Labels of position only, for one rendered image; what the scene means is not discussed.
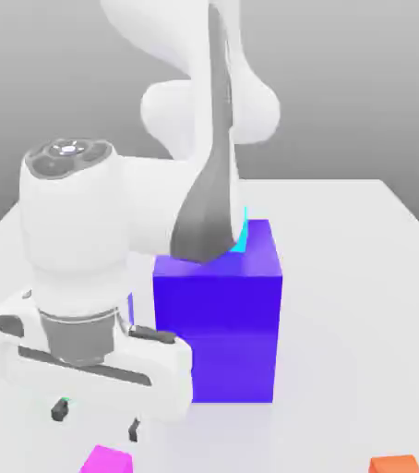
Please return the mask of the small orange cube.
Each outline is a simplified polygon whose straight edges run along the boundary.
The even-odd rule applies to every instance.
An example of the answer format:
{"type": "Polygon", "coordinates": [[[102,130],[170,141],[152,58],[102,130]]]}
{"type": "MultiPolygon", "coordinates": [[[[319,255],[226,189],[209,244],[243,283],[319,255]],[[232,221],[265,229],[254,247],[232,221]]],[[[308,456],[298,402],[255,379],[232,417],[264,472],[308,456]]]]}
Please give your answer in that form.
{"type": "Polygon", "coordinates": [[[370,459],[368,473],[419,473],[413,455],[376,456],[370,459]]]}

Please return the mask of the small cyan cube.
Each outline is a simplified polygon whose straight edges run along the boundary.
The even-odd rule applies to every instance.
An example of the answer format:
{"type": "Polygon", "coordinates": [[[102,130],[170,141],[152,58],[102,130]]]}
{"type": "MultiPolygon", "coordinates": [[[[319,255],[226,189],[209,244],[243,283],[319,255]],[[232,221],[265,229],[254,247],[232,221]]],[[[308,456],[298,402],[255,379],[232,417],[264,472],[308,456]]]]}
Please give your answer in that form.
{"type": "Polygon", "coordinates": [[[231,252],[234,253],[245,253],[246,244],[248,238],[248,218],[247,218],[247,208],[244,208],[244,222],[241,229],[240,236],[237,239],[235,245],[231,248],[231,252]]]}

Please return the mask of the large blue box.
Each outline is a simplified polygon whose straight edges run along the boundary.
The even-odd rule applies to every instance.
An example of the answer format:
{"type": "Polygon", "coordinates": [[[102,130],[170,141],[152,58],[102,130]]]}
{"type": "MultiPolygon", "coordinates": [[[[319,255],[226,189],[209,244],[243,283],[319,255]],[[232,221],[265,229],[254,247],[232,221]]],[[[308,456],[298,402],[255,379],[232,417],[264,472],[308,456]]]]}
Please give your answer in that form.
{"type": "Polygon", "coordinates": [[[243,252],[154,263],[156,326],[191,346],[196,403],[273,400],[283,276],[269,221],[247,226],[243,252]]]}

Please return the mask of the small magenta cube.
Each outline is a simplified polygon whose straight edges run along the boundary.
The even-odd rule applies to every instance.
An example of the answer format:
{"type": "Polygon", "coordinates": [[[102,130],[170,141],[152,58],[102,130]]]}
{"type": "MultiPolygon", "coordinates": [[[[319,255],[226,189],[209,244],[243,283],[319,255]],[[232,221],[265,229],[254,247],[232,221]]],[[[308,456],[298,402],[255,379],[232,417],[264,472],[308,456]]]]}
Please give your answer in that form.
{"type": "Polygon", "coordinates": [[[134,473],[132,456],[113,448],[96,445],[79,473],[134,473]]]}

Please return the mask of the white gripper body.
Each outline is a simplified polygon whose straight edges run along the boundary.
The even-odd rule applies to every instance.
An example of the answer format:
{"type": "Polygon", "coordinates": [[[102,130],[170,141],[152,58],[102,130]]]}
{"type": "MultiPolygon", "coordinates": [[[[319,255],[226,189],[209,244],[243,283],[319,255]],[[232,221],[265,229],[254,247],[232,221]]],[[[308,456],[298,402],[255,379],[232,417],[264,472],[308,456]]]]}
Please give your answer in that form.
{"type": "Polygon", "coordinates": [[[138,418],[174,420],[193,398],[191,348],[181,340],[161,345],[123,343],[101,364],[75,367],[20,342],[0,342],[0,375],[9,383],[74,402],[117,407],[138,418]]]}

